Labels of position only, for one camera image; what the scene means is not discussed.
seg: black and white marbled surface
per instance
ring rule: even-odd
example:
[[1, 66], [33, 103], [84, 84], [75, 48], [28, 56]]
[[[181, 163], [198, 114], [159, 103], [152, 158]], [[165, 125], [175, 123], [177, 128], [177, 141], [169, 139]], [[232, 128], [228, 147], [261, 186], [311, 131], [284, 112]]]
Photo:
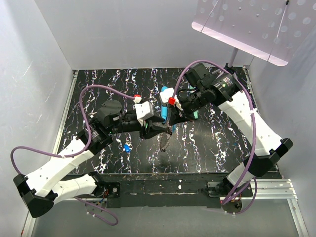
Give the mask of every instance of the black and white marbled surface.
[[[160, 114], [159, 92], [163, 86], [174, 87], [182, 68], [80, 70], [72, 95], [59, 151], [83, 129], [79, 109], [79, 94], [91, 84], [113, 87], [129, 95], [141, 94], [153, 103]], [[239, 80], [247, 86], [242, 68], [237, 68]], [[183, 80], [181, 88], [188, 88]], [[132, 101], [103, 89], [86, 92], [84, 108], [95, 112], [108, 99], [119, 100], [124, 112], [132, 109]], [[138, 132], [116, 134], [113, 143], [99, 155], [82, 163], [73, 173], [157, 173], [157, 172], [229, 172], [249, 154], [250, 145], [237, 126], [211, 104], [200, 109], [199, 119], [176, 126], [166, 152], [159, 151], [159, 137], [141, 140]], [[131, 152], [123, 150], [129, 144]]]

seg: white dot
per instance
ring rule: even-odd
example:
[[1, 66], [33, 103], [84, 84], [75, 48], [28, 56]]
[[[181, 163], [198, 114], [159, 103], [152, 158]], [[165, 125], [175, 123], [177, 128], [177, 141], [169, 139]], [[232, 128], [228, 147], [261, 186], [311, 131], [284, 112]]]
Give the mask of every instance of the white dot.
[[295, 37], [300, 37], [302, 35], [302, 32], [300, 32], [300, 31], [296, 31], [295, 33], [294, 33], [294, 36]]
[[275, 39], [273, 40], [273, 42], [274, 42], [274, 43], [280, 43], [280, 42], [281, 42], [281, 39], [280, 39], [280, 38], [275, 38]]
[[281, 32], [287, 32], [287, 26], [282, 26], [280, 30]]
[[270, 23], [268, 24], [268, 26], [269, 26], [269, 27], [275, 26], [275, 22], [274, 22], [274, 21], [270, 22]]
[[297, 0], [297, 4], [300, 6], [303, 5], [306, 2], [306, 0]]
[[269, 4], [265, 3], [262, 5], [262, 10], [265, 11], [265, 10], [268, 10], [268, 8], [269, 8]]
[[290, 20], [294, 20], [295, 17], [296, 17], [296, 13], [295, 13], [295, 12], [291, 12], [291, 13], [288, 15], [288, 18], [289, 18]]
[[283, 12], [282, 8], [276, 9], [276, 15], [280, 15]]
[[308, 25], [311, 22], [311, 19], [309, 17], [304, 18], [303, 24]]

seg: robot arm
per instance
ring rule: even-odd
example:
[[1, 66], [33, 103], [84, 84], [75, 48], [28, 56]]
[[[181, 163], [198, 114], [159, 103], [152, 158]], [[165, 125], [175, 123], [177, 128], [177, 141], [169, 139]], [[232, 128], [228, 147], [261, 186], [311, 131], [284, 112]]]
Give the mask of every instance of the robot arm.
[[[34, 172], [27, 175], [19, 174], [13, 179], [32, 217], [42, 216], [54, 204], [78, 195], [89, 194], [99, 197], [105, 191], [109, 191], [107, 197], [118, 197], [119, 183], [105, 182], [97, 172], [91, 172], [77, 179], [61, 180], [78, 165], [111, 144], [113, 134], [139, 131], [140, 137], [144, 139], [150, 139], [162, 132], [171, 134], [169, 128], [153, 124], [163, 122], [164, 119], [154, 113], [151, 103], [136, 104], [135, 109], [123, 115], [119, 101], [106, 101], [90, 119], [92, 140], [86, 151], [69, 158], [52, 157]], [[65, 156], [81, 151], [87, 141], [88, 133], [84, 129], [59, 155]]]
[[[268, 172], [279, 159], [293, 146], [290, 139], [281, 139], [263, 121], [256, 111], [250, 111], [249, 102], [241, 86], [231, 74], [212, 75], [206, 67], [199, 63], [185, 73], [185, 78], [195, 91], [185, 97], [175, 96], [173, 88], [160, 93], [162, 103], [171, 107], [170, 125], [194, 119], [193, 112], [212, 103], [225, 112], [252, 143], [252, 123], [250, 113], [254, 113], [256, 121], [256, 147], [254, 160], [243, 180], [238, 186], [253, 177], [261, 177]], [[217, 185], [212, 194], [226, 195], [236, 184], [248, 162], [246, 159], [235, 168], [221, 184]]]

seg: blue object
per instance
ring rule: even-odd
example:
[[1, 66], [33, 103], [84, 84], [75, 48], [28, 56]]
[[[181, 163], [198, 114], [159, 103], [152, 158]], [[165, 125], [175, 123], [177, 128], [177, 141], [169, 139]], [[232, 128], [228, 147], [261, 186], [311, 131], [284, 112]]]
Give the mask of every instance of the blue object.
[[[161, 88], [161, 92], [163, 92], [166, 89], [168, 89], [168, 87], [163, 86]], [[161, 117], [164, 119], [164, 122], [162, 122], [162, 124], [165, 124], [168, 120], [168, 107], [167, 106], [161, 106]]]
[[127, 153], [130, 153], [130, 148], [127, 144], [124, 145], [124, 148]]

